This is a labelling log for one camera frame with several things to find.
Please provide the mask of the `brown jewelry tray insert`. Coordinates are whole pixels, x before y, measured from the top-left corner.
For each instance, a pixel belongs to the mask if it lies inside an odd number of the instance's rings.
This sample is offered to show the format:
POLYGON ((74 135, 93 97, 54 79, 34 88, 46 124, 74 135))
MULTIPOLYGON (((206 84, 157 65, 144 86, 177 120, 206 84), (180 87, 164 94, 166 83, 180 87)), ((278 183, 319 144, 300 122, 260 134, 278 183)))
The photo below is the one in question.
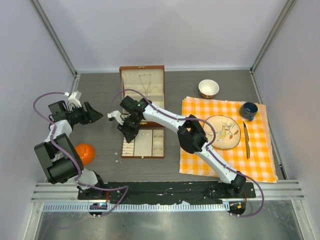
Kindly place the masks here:
POLYGON ((165 155, 164 140, 165 132, 163 129, 141 129, 132 142, 127 143, 123 138, 121 156, 123 158, 163 159, 165 155))

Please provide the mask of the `brown jewelry box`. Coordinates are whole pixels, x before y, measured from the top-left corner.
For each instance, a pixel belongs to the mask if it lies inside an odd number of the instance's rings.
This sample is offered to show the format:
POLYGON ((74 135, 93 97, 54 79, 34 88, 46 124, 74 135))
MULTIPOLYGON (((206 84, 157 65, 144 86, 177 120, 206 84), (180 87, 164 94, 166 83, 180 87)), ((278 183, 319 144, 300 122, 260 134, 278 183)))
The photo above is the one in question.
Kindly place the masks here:
POLYGON ((119 68, 123 97, 139 101, 146 97, 153 104, 165 107, 165 66, 121 66, 119 68))

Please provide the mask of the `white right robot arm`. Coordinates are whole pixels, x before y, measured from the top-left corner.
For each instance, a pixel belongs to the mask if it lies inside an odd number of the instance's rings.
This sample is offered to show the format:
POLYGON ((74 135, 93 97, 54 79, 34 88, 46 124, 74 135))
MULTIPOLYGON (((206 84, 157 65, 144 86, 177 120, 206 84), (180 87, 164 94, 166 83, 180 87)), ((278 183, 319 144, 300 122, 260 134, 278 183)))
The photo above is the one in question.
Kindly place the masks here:
POLYGON ((215 151, 206 137, 200 119, 194 115, 176 115, 144 98, 137 101, 126 96, 120 106, 129 113, 117 126, 127 143, 138 135, 141 121, 158 123, 177 134, 179 145, 185 152, 197 155, 218 174, 220 180, 226 184, 225 190, 230 197, 236 198, 243 193, 246 177, 215 151))

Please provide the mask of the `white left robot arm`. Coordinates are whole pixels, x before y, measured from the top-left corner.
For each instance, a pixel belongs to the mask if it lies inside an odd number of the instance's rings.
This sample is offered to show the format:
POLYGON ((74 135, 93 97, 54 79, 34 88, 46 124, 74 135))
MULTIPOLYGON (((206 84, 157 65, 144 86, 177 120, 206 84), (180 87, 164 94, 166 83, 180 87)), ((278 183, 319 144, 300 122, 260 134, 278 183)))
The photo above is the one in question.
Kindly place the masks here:
POLYGON ((51 184, 64 184, 75 181, 77 176, 81 185, 78 191, 89 198, 100 200, 106 196, 107 188, 102 178, 95 171, 84 168, 81 157, 72 145, 69 136, 76 124, 87 125, 103 117, 94 110, 88 102, 84 106, 67 108, 63 100, 48 106, 51 115, 49 119, 49 135, 34 147, 44 174, 51 184))

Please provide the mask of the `orange upturned bowl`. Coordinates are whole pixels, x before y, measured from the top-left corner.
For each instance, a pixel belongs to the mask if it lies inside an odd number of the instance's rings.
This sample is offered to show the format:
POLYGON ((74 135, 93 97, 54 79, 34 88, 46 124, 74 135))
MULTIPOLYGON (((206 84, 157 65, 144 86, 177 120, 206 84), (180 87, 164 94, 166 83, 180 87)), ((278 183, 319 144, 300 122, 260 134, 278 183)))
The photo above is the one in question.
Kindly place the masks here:
POLYGON ((92 145, 87 143, 78 144, 75 147, 75 150, 79 155, 81 162, 84 166, 90 164, 96 156, 95 148, 92 145))

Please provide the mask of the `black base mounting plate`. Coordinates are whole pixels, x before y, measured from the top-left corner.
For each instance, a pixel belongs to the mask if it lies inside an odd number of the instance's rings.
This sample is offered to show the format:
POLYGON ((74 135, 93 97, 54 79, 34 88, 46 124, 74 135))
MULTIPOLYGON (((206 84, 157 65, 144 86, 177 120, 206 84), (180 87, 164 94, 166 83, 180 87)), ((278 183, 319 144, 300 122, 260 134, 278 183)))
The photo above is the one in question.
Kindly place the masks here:
POLYGON ((163 181, 163 182, 108 182, 106 189, 114 191, 78 190, 79 200, 110 200, 127 205, 173 205, 187 202, 191 205, 218 204, 232 199, 228 184, 218 181, 163 181))

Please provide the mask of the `white ceramic bowl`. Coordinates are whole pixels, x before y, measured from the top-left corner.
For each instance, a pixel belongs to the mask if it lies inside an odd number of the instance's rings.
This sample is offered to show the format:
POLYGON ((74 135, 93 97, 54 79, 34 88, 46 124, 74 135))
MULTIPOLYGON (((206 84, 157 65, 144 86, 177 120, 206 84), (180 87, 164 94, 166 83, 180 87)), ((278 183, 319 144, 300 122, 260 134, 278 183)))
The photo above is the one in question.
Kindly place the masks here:
POLYGON ((218 83, 211 79, 204 79, 198 84, 200 95, 205 99, 213 98, 220 90, 218 83))

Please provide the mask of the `decorated ceramic plate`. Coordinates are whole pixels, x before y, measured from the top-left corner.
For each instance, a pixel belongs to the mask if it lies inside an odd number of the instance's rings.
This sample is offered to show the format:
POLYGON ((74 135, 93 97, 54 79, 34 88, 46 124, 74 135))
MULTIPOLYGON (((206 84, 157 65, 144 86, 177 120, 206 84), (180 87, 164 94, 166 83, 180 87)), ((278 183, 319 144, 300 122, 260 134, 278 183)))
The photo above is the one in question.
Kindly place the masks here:
POLYGON ((235 120, 228 116, 214 115, 206 120, 215 130, 212 146, 216 149, 235 148, 241 140, 241 128, 235 120))

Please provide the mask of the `gold knife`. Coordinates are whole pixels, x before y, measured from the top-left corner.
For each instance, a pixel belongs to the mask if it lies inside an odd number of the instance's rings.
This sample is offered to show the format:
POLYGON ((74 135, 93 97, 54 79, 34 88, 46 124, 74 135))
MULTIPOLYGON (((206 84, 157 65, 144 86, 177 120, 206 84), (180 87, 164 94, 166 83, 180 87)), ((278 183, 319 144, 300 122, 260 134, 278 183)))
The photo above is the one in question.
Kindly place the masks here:
POLYGON ((246 147, 246 158, 250 159, 251 153, 250 153, 250 146, 249 146, 249 133, 248 133, 248 128, 245 124, 245 122, 243 122, 243 128, 244 128, 244 137, 245 137, 245 147, 246 147))

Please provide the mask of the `dark blue mug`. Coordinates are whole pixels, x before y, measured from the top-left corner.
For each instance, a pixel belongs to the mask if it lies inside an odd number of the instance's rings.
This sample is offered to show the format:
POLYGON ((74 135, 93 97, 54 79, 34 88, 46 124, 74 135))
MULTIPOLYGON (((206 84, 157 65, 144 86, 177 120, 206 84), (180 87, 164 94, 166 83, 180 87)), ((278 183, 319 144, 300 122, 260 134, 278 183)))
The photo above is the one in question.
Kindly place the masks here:
POLYGON ((239 114, 242 118, 252 122, 258 112, 258 106, 252 102, 245 102, 239 110, 239 114))

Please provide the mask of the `yellow checkered cloth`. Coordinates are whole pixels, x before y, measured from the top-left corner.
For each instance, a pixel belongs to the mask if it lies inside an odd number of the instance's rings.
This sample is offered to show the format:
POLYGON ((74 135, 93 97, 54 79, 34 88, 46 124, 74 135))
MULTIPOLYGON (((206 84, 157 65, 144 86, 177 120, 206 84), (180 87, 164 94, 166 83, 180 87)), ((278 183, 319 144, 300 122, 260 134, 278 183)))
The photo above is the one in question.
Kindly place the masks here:
POLYGON ((275 183, 278 177, 270 139, 267 108, 263 104, 258 104, 258 112, 253 121, 248 121, 240 115, 240 108, 243 104, 242 101, 210 100, 187 96, 182 101, 182 115, 185 117, 194 115, 205 120, 206 123, 201 125, 209 142, 212 141, 213 137, 216 137, 216 132, 207 122, 208 118, 221 115, 236 121, 241 130, 239 144, 232 149, 214 149, 226 162, 241 173, 258 182, 275 183), (246 155, 243 122, 246 124, 249 135, 250 159, 247 159, 246 155))

